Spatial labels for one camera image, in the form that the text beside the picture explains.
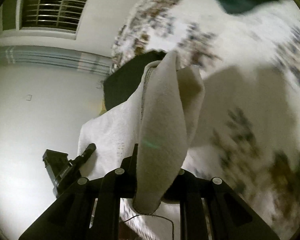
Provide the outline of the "beige t-shirt with black collar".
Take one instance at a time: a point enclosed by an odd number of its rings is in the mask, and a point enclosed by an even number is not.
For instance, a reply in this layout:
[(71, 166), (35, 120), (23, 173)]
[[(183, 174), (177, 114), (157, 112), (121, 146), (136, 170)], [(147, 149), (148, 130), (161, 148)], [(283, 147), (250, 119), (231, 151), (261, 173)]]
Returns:
[(137, 191), (122, 200), (120, 216), (142, 239), (174, 239), (175, 207), (162, 208), (164, 193), (178, 175), (197, 130), (204, 85), (196, 67), (182, 67), (170, 51), (145, 67), (136, 91), (123, 103), (86, 122), (78, 152), (89, 144), (96, 152), (81, 174), (97, 179), (116, 169), (138, 149)]

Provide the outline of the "barred window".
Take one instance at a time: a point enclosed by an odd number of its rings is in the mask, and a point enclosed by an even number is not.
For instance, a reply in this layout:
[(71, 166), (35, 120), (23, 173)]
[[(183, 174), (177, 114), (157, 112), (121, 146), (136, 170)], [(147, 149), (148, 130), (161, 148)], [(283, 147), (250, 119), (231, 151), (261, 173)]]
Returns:
[(4, 36), (70, 36), (78, 31), (88, 0), (4, 0), (0, 33)]

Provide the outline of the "black clothes pile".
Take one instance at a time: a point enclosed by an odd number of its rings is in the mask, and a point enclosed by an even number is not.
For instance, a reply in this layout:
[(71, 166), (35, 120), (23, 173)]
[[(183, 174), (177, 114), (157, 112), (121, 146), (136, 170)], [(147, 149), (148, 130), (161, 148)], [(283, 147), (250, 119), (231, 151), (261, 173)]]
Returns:
[(103, 83), (104, 105), (107, 111), (125, 102), (138, 88), (145, 67), (165, 57), (164, 51), (150, 51), (125, 63)]

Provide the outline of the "floral bed sheet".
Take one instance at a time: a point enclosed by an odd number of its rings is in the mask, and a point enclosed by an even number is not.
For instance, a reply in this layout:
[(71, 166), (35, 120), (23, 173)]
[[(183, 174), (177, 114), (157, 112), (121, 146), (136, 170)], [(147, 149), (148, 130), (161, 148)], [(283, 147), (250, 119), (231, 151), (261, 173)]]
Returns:
[(184, 168), (225, 181), (279, 239), (300, 227), (300, 9), (226, 13), (218, 0), (139, 0), (113, 44), (115, 73), (149, 51), (197, 67), (205, 96)]

